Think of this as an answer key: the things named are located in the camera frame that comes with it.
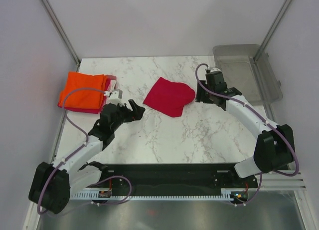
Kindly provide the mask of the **crimson red t shirt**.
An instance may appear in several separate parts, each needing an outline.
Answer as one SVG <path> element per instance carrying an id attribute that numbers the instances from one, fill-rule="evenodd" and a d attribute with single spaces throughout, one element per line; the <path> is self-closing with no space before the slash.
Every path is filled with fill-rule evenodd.
<path id="1" fill-rule="evenodd" d="M 160 77 L 153 85 L 143 104 L 169 117 L 181 117 L 184 106 L 195 99 L 195 91 L 187 84 L 171 82 Z"/>

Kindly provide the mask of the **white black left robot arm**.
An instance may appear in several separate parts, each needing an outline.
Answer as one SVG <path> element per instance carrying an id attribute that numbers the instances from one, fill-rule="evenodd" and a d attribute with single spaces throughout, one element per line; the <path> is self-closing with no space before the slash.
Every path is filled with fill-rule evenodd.
<path id="1" fill-rule="evenodd" d="M 115 131 L 123 124 L 142 119 L 145 108 L 129 100 L 125 104 L 108 103 L 103 106 L 99 119 L 85 135 L 85 141 L 75 150 L 52 163 L 40 163 L 33 177 L 28 198 L 37 205 L 38 214 L 60 213 L 70 196 L 94 183 L 103 187 L 109 182 L 109 174 L 94 168 L 88 171 L 86 163 L 101 153 L 115 138 Z"/>

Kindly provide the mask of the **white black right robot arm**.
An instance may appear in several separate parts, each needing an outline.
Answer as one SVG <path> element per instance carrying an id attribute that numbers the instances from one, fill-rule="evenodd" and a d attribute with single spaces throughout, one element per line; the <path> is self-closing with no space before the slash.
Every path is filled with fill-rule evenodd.
<path id="1" fill-rule="evenodd" d="M 299 173 L 292 128 L 264 118 L 235 87 L 229 88 L 220 70 L 208 66 L 206 79 L 200 80 L 198 70 L 196 101 L 214 104 L 234 116 L 256 139 L 251 157 L 234 165 L 228 181 L 234 187 L 246 182 L 246 177 L 274 172 L 287 177 Z"/>

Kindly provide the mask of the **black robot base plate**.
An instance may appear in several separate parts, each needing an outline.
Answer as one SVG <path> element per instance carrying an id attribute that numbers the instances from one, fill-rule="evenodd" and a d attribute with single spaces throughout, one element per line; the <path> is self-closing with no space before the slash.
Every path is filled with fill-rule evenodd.
<path id="1" fill-rule="evenodd" d="M 254 176 L 236 177 L 233 163 L 191 164 L 86 164 L 101 172 L 97 187 L 111 187 L 121 193 L 213 194 L 221 189 L 252 189 Z"/>

